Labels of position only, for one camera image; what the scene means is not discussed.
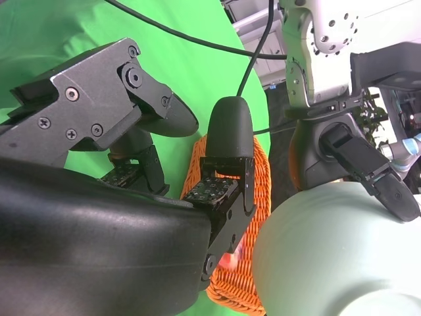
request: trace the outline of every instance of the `screw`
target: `screw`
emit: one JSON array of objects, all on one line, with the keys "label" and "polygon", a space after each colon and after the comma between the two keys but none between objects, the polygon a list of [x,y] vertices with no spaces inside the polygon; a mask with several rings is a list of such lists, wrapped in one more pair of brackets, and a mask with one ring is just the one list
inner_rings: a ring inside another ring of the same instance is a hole
[{"label": "screw", "polygon": [[99,125],[99,124],[92,125],[92,127],[91,127],[92,135],[94,135],[96,137],[99,137],[103,134],[103,132],[104,132],[104,130],[103,130],[103,127],[101,125]]},{"label": "screw", "polygon": [[216,267],[216,258],[214,255],[207,255],[205,266],[203,267],[203,272],[206,275],[211,275]]},{"label": "screw", "polygon": [[66,98],[71,101],[71,102],[75,102],[79,99],[79,92],[78,90],[76,90],[75,88],[67,88],[66,89]]},{"label": "screw", "polygon": [[69,128],[66,132],[66,137],[68,140],[75,140],[77,136],[78,135],[73,128]]},{"label": "screw", "polygon": [[139,69],[136,68],[131,68],[127,72],[126,79],[132,88],[140,87],[143,82],[142,73],[140,73]]},{"label": "screw", "polygon": [[129,55],[131,58],[134,58],[137,56],[137,49],[134,46],[129,46]]},{"label": "screw", "polygon": [[50,128],[51,121],[48,118],[46,118],[46,117],[40,117],[38,119],[38,126],[40,128],[42,128],[43,130],[46,130],[47,128]]},{"label": "screw", "polygon": [[161,99],[161,103],[164,107],[168,106],[168,98],[167,97],[162,97]]}]

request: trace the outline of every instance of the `green cloth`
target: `green cloth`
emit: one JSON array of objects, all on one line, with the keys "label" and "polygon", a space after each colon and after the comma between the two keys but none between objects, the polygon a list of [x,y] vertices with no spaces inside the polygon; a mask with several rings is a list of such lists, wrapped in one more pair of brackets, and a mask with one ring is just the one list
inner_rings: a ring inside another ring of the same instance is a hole
[{"label": "green cloth", "polygon": [[[122,0],[171,28],[204,40],[243,48],[218,0]],[[168,196],[178,198],[195,141],[206,134],[213,105],[235,95],[248,58],[209,49],[156,29],[101,0],[6,0],[0,5],[0,119],[18,106],[9,93],[46,70],[88,49],[134,39],[139,61],[156,80],[167,84],[199,119],[198,133],[188,138],[153,136],[164,169]],[[268,127],[266,98],[252,72],[243,97],[255,130]],[[259,136],[268,153],[269,135]],[[69,154],[66,168],[101,177],[112,166],[106,153]],[[213,304],[205,293],[183,315],[240,315]]]}]

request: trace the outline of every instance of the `orange wicker basket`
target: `orange wicker basket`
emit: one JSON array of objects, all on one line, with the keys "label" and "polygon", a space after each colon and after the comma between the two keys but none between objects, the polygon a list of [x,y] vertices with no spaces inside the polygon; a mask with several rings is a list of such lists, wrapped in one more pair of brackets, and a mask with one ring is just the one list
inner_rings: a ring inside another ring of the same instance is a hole
[{"label": "orange wicker basket", "polygon": [[[190,168],[187,174],[182,197],[185,196],[200,180],[200,157],[205,156],[206,136],[193,147]],[[251,258],[257,233],[270,214],[270,167],[268,158],[255,138],[255,204],[256,214],[243,237],[241,258],[235,270],[218,266],[207,288],[208,297],[217,304],[229,307],[234,311],[253,316],[263,316],[265,311],[257,296],[251,274]]]}]

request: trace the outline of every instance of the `white bowl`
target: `white bowl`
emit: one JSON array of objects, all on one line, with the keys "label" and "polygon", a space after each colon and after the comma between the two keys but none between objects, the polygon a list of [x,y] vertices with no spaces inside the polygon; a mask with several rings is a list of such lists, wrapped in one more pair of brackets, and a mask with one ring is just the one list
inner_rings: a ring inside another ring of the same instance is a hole
[{"label": "white bowl", "polygon": [[253,277],[269,316],[421,315],[421,219],[358,183],[298,193],[263,225]]}]

